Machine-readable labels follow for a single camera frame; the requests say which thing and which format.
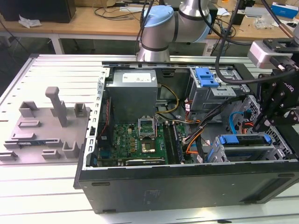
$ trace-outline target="floor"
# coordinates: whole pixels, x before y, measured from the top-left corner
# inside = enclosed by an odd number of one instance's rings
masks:
[[[49,39],[46,38],[21,38],[21,44],[29,52],[27,53],[12,37],[11,47],[6,48],[0,44],[0,95],[4,92],[15,75],[26,62],[30,53],[54,54],[55,51]],[[133,55],[135,41],[109,41],[95,40],[93,50],[92,40],[63,39],[63,47],[66,54],[98,54],[98,55]],[[204,50],[202,43],[171,43],[170,55],[200,56]],[[249,46],[231,45],[226,56],[246,56]],[[218,54],[217,48],[212,54]]]

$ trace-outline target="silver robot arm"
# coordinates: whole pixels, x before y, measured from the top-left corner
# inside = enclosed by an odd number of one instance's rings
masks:
[[[208,0],[201,1],[201,9],[208,19]],[[172,13],[166,21],[160,24],[148,25],[151,18],[159,16],[155,14],[152,7],[149,17],[145,22],[145,28],[140,41],[140,51],[137,56],[138,61],[146,62],[167,62],[170,61],[168,45],[170,42],[196,42],[200,37],[206,37],[209,28],[202,19],[197,0],[185,0],[178,12]]]

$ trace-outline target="desk surface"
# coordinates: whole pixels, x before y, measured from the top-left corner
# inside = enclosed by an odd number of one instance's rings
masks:
[[[232,11],[235,7],[235,0],[228,2],[219,1],[218,5]],[[128,12],[113,12],[105,14],[106,16],[116,16],[127,14]],[[140,18],[140,13],[135,14],[136,18]],[[221,19],[229,21],[230,16],[223,16]],[[244,18],[240,26],[235,26],[236,35],[234,39],[240,41],[252,41],[263,38],[282,38],[287,37],[278,27],[272,29],[257,30],[254,25],[255,19]],[[18,22],[4,22],[5,26],[12,32],[26,32],[26,33],[55,33],[55,34],[90,34],[90,35],[128,35],[137,36],[139,31],[139,21],[136,19],[113,21],[96,16],[91,7],[78,7],[76,15],[70,23],[54,23],[42,22],[41,27],[25,28]],[[214,33],[208,35],[208,39],[218,39]]]
[[[2,143],[20,116],[22,101],[34,100],[38,107],[50,106],[44,95],[49,85],[59,87],[59,97],[66,106],[74,106],[74,102],[92,106],[98,81],[95,71],[105,60],[135,61],[135,57],[40,55],[29,59],[0,98],[0,151],[5,150]],[[211,63],[215,57],[174,56],[171,60]],[[221,62],[243,63],[255,77],[270,72],[257,69],[245,57],[222,57]],[[72,187],[76,167],[0,166],[0,223],[60,224],[67,220],[71,224],[215,224],[216,220],[226,219],[239,224],[297,224],[299,220],[299,184],[266,204],[96,215],[83,191]]]

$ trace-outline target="blue cable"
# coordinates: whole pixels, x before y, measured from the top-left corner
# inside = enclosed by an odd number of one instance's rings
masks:
[[[230,114],[229,119],[228,119],[229,120],[229,126],[230,126],[230,129],[232,129],[233,134],[237,134],[237,132],[235,130],[234,122],[233,122],[233,116],[237,113],[238,114],[244,114],[243,112],[233,112],[233,113]]]

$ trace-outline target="metal work table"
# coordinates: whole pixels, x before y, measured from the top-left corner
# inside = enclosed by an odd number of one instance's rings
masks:
[[[134,61],[133,56],[40,55],[27,60],[0,97],[0,150],[20,116],[24,100],[48,107],[48,86],[58,86],[66,106],[85,102],[92,106],[102,61]],[[172,57],[172,61],[214,62],[214,57]],[[223,57],[222,62],[243,63],[256,77],[260,70],[245,57]],[[82,190],[73,188],[76,164],[46,166],[0,166],[0,223],[233,223],[294,224],[299,220],[299,184],[266,204],[146,211],[96,215]]]

